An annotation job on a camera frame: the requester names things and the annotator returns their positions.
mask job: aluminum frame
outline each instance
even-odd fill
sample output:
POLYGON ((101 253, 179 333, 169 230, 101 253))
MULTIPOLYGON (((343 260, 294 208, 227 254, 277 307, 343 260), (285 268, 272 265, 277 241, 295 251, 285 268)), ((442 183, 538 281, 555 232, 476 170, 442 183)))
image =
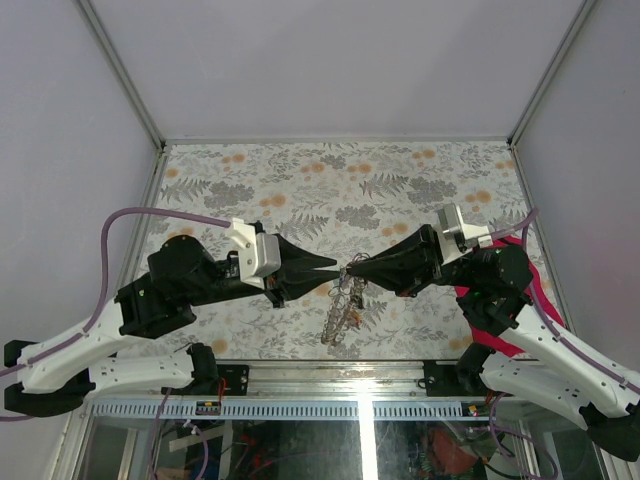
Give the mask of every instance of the aluminum frame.
MULTIPOLYGON (((160 195, 160 189, 162 188, 162 179, 164 178, 170 153, 171 146, 167 145, 161 152, 156 154, 153 169, 151 170, 142 195, 141 207, 153 207, 156 204, 158 195, 160 195)), ((133 233, 131 234, 131 239, 125 252, 122 268, 120 269, 120 275, 118 276, 118 288, 127 283, 131 283, 135 279, 150 221, 151 215, 137 215, 133 233)))
POLYGON ((78 8, 80 16, 87 24, 96 44, 104 54, 105 61, 120 84, 122 93, 129 101, 131 108, 133 109, 136 117, 138 117, 138 120, 149 137, 149 140, 151 140, 151 143, 153 143, 156 149, 161 151, 164 147, 165 139, 153 120, 153 117, 149 113, 149 110, 147 110, 146 105, 142 101, 140 93, 138 93, 138 89, 133 83, 133 80, 131 80, 129 72, 122 63, 122 60, 120 59, 120 56, 118 55, 118 52, 116 51, 116 48, 113 45, 104 24, 102 23, 102 20, 100 20, 98 12, 93 6, 93 3, 91 0, 73 0, 73 3, 78 8))
MULTIPOLYGON (((522 191, 524 193, 524 201, 527 204, 529 210, 533 208, 535 205, 533 201, 533 197, 531 195, 531 188, 529 187, 529 183, 527 178, 524 176, 524 170, 522 167, 522 161, 520 160, 520 156, 518 155, 518 147, 517 145, 511 145, 510 147, 511 158, 516 165, 516 171, 518 172, 518 180, 520 181, 520 186, 522 187, 522 191)), ((551 254, 551 249, 549 248, 549 241, 547 240, 547 236, 544 233, 544 228, 542 227, 542 222, 538 221, 538 219, 534 220, 535 228, 533 232, 538 240, 538 245, 540 245, 540 250, 542 254, 545 256, 547 260, 547 269, 548 273, 551 276, 551 284, 553 287, 553 293, 558 300, 560 307, 560 314, 567 324, 568 329, 571 332, 576 331, 575 323, 573 321, 573 317, 571 316, 571 310, 569 310, 569 304, 567 302, 567 297, 564 294, 564 290, 562 289, 562 285, 560 283, 560 278, 558 276, 558 269, 556 268, 556 264, 553 261, 553 255, 551 254)))
POLYGON ((87 448, 88 433, 94 417, 87 415, 88 405, 71 413, 67 428, 62 433, 58 457, 50 472, 51 479, 75 479, 80 473, 80 460, 87 448))
POLYGON ((138 431, 134 428, 127 429, 127 438, 124 443, 124 452, 122 461, 120 462, 120 470, 118 471, 118 480, 129 480, 129 472, 131 471, 131 463, 133 462, 133 450, 136 447, 138 439, 138 431))
POLYGON ((591 17, 591 14, 595 11, 595 7, 600 3, 601 0, 583 0, 578 12, 573 17, 569 28, 567 29, 564 37, 560 41, 560 45, 556 49, 549 65, 542 75, 542 78, 538 82, 535 90, 533 91, 533 95, 531 99, 527 103, 520 119, 516 123, 513 131, 509 135, 507 143, 510 145, 517 145, 522 135, 524 134, 529 122, 533 118, 540 105, 540 102, 545 96, 545 93, 549 89, 551 83, 553 83, 553 79, 556 77, 560 67, 564 63, 567 58, 568 53, 571 50, 571 47, 575 43, 575 40, 580 35, 582 28, 586 25, 587 21, 591 17))

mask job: floral patterned surface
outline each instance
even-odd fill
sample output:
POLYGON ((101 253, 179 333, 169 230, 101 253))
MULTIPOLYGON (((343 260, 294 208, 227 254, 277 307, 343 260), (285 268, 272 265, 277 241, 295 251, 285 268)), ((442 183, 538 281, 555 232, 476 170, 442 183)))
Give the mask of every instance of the floral patterned surface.
MULTIPOLYGON (((300 247, 346 264, 376 254, 446 203, 467 222, 499 229, 526 213, 514 163, 502 142, 175 145, 157 206, 229 219, 261 220, 300 247)), ((214 258, 231 249, 222 229, 155 218, 144 255, 189 234, 214 258)), ((530 255, 553 293, 540 250, 530 255)), ((147 269, 146 261, 139 273, 147 269)), ((198 320, 124 356, 160 355, 199 341, 221 358, 397 360, 459 357, 471 342, 453 288, 431 287, 415 299, 370 285, 360 330, 338 346, 320 343, 330 306, 324 284, 286 308, 265 297, 194 309, 198 320)))

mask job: white wall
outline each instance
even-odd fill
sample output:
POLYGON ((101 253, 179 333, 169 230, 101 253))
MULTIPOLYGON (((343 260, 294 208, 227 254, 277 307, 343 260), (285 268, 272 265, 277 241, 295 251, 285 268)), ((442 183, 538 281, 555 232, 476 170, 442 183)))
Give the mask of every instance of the white wall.
POLYGON ((507 137, 581 0, 94 0, 168 138, 507 137))
POLYGON ((578 333, 640 369, 640 3, 585 27, 519 151, 578 333))
MULTIPOLYGON (((153 155, 73 3, 3 1, 0 345, 46 339, 90 314, 101 223, 139 205, 153 155)), ((130 227, 112 235, 115 276, 130 227)), ((63 425, 0 424, 2 478, 43 478, 63 425)))

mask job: purple cable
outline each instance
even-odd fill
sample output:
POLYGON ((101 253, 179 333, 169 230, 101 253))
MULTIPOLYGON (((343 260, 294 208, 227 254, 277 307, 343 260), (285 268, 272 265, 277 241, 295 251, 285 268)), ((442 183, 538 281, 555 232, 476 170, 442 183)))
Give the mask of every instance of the purple cable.
MULTIPOLYGON (((529 233, 529 224, 525 225, 524 228, 522 229, 522 249, 526 252, 527 249, 527 235, 529 233)), ((599 362, 597 362, 596 360, 592 359, 589 355, 587 355, 586 353, 584 353, 582 350, 580 350, 578 347, 576 347, 575 345, 573 345, 569 340, 567 340, 566 338, 562 337, 560 335, 560 330, 556 327, 556 323, 551 320, 547 314, 544 311, 544 307, 542 306, 542 304, 540 303, 540 299, 538 298, 538 295, 536 293, 536 289, 533 288, 533 286, 529 289, 531 292, 531 298, 533 299, 533 305, 536 309, 536 312, 538 313, 538 315, 540 316, 540 318, 542 319, 542 322, 545 324, 545 326, 549 329, 549 331, 558 338, 558 341, 564 345, 566 348, 568 348, 574 355, 576 355, 578 358, 580 358, 581 360, 583 360, 584 362, 586 362, 587 364, 591 365, 593 368, 595 368, 596 370, 599 370, 600 372, 604 373, 605 375, 607 375, 608 377, 612 378, 613 380, 615 380, 616 382, 618 382, 618 384, 620 385, 624 385, 625 384, 625 378, 621 375, 618 375, 617 373, 613 372, 612 370, 609 370, 607 367, 605 367, 604 365, 600 364, 599 362)), ((637 393, 640 395, 640 387, 637 385, 634 385, 632 383, 627 383, 626 388, 628 388, 629 390, 631 390, 634 393, 637 393)))
MULTIPOLYGON (((100 257, 102 260, 102 284, 100 286, 100 296, 98 297, 98 303, 96 304, 96 308, 91 314, 91 317, 87 321, 84 327, 82 327, 82 331, 87 333, 91 330, 91 327, 95 325, 102 313, 102 309, 107 300, 107 291, 109 290, 109 252, 107 249, 107 239, 109 238, 109 229, 113 222, 115 222, 118 218, 124 217, 126 215, 159 215, 163 217, 172 217, 172 218, 181 218, 183 220, 189 220, 192 222, 204 223, 207 225, 215 225, 217 227, 229 228, 231 226, 231 222, 226 220, 219 220, 217 218, 205 217, 203 215, 195 215, 193 213, 185 213, 185 212, 176 212, 173 210, 165 210, 164 208, 152 208, 152 207, 129 207, 123 208, 121 210, 117 210, 113 212, 111 215, 107 217, 102 226, 102 233, 100 235, 100 257)), ((64 342, 56 345, 55 347, 50 348, 49 350, 45 350, 32 358, 27 360, 28 363, 34 363, 44 358, 47 358, 53 355, 56 352, 68 347, 69 345, 74 344, 79 339, 82 338, 81 333, 76 333, 72 337, 68 338, 64 342)), ((5 370, 0 371, 0 378, 10 373, 17 372, 25 368, 25 364, 18 364, 11 368, 7 368, 5 370)))
POLYGON ((24 422, 25 420, 31 420, 33 417, 26 415, 20 415, 15 417, 0 417, 0 422, 24 422))
POLYGON ((534 207, 531 209, 529 214, 522 220, 520 223, 516 223, 512 227, 505 228, 503 230, 497 230, 495 232, 491 232, 492 240, 500 240, 501 238, 508 237, 509 235, 513 235, 516 232, 519 232, 523 228, 531 225, 533 219, 538 215, 538 208, 534 207))
POLYGON ((202 462, 202 468, 200 468, 200 473, 196 477, 196 480, 202 480, 202 478, 204 478, 205 472, 207 471, 207 465, 209 463, 209 445, 207 444, 207 439, 202 433, 202 430, 196 427, 193 423, 189 423, 189 425, 191 425, 191 427, 193 427, 193 430, 198 434, 200 440, 202 440, 202 446, 204 447, 204 460, 202 462))
POLYGON ((500 452, 500 454, 504 457, 504 459, 513 467, 515 468, 518 472, 520 472, 521 474, 533 479, 533 480, 556 480, 558 478, 558 474, 559 474, 559 469, 558 469, 558 465, 556 464, 553 456, 549 453, 549 451, 540 443, 538 443, 536 440, 534 440, 533 438, 524 435, 523 433, 517 432, 515 430, 511 430, 509 428, 505 428, 505 427, 498 427, 496 425, 496 407, 498 406, 498 402, 504 398, 506 394, 501 393, 500 395, 498 395, 496 397, 496 399, 493 401, 493 405, 491 405, 491 413, 489 414, 489 431, 491 432, 491 436, 493 437, 493 440, 496 442, 496 446, 498 447, 498 451, 500 452), (503 432, 506 433, 508 435, 512 435, 514 437, 517 438, 521 438, 523 440, 526 440, 527 442, 531 443, 538 452, 541 452, 545 457, 547 457, 549 459, 549 461, 551 462, 551 467, 553 468, 553 473, 551 474, 550 477, 540 477, 538 475, 534 475, 533 473, 527 472, 524 468, 522 468, 520 465, 518 465, 518 462, 516 462, 515 460, 513 460, 511 458, 511 455, 509 455, 509 452, 507 452, 506 448, 504 448, 502 446, 502 443, 500 442, 500 439, 498 438, 498 433, 499 432, 503 432))

